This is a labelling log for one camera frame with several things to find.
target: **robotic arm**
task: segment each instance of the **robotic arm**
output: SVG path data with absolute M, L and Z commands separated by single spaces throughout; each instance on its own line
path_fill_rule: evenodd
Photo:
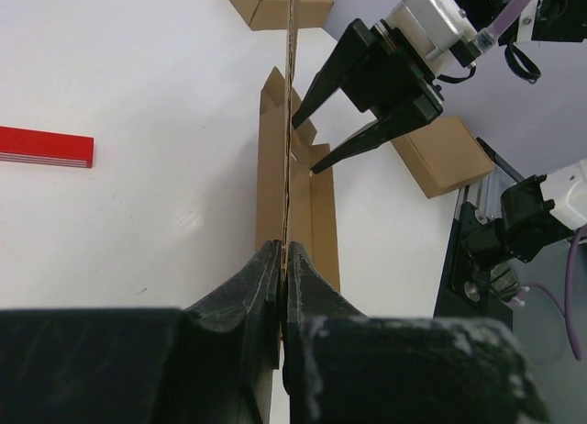
M 570 239 L 587 226 L 587 160 L 548 175 L 530 176 L 501 198 L 502 216 L 487 221 L 463 204 L 460 240 L 452 261 L 449 288 L 485 315 L 491 294 L 511 299 L 519 286 L 504 292 L 492 286 L 492 270 L 517 259 L 530 262 L 544 247 Z M 471 288 L 476 288 L 471 296 Z
M 338 89 L 376 120 L 351 135 L 314 167 L 376 149 L 434 121 L 443 111 L 436 80 L 460 83 L 475 74 L 476 59 L 505 45 L 512 71 L 535 83 L 540 71 L 517 41 L 582 41 L 587 36 L 587 0 L 402 0 L 368 29 L 357 19 L 317 74 L 293 117 L 298 128 Z M 469 76 L 443 72 L 458 61 Z

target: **clear tubing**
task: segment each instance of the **clear tubing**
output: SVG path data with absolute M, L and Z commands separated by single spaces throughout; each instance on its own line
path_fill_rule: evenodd
M 484 28 L 473 40 L 479 50 L 485 53 L 491 48 L 505 31 L 520 17 L 522 11 L 532 0 L 510 0 L 509 4 L 495 18 L 493 23 Z

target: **cardboard flap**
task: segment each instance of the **cardboard flap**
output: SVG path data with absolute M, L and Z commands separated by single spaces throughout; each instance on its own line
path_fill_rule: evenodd
M 283 86 L 280 72 L 273 70 L 261 93 L 256 249 L 282 236 L 285 122 L 284 106 L 277 103 Z M 310 167 L 329 153 L 329 146 L 309 146 L 296 132 L 291 143 L 289 240 L 302 243 L 318 272 L 340 291 L 332 168 L 310 173 Z
M 285 104 L 284 87 L 285 79 L 283 78 L 281 71 L 277 68 L 273 68 L 260 94 L 260 112 L 262 114 Z M 301 104 L 302 100 L 300 99 L 300 95 L 298 95 L 295 89 L 293 89 L 292 110 L 294 113 L 300 108 Z M 296 132 L 306 146 L 312 145 L 317 133 L 316 128 L 309 119 L 300 126 Z
M 260 116 L 257 160 L 257 227 L 255 250 L 266 240 L 282 237 L 283 222 L 283 106 Z
M 328 144 L 310 148 L 310 164 L 314 165 L 330 153 Z M 332 167 L 321 174 L 310 175 L 312 194 L 312 245 L 314 266 L 340 292 L 338 265 L 337 211 Z

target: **white motor housing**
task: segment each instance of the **white motor housing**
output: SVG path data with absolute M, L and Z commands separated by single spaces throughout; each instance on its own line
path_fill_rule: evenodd
M 402 0 L 385 19 L 398 28 L 435 76 L 455 58 L 450 47 L 461 39 L 473 40 L 477 30 L 455 0 Z
M 553 217 L 573 231 L 587 225 L 587 160 L 549 174 L 540 188 L 545 201 L 554 200 Z

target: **cardboard box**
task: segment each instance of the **cardboard box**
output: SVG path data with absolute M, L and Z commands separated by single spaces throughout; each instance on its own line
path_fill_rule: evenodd
M 287 29 L 289 0 L 230 0 L 230 2 L 253 30 Z M 298 27 L 323 27 L 332 5 L 332 0 L 300 0 Z
M 255 248 L 282 238 L 285 193 L 285 81 L 274 68 L 260 94 L 257 228 Z M 293 91 L 292 106 L 301 101 Z M 313 175 L 310 167 L 330 152 L 313 145 L 316 129 L 308 120 L 291 136 L 289 241 L 301 242 L 318 272 L 338 291 L 338 237 L 332 169 Z
M 457 117 L 441 117 L 392 143 L 427 197 L 475 183 L 494 168 Z

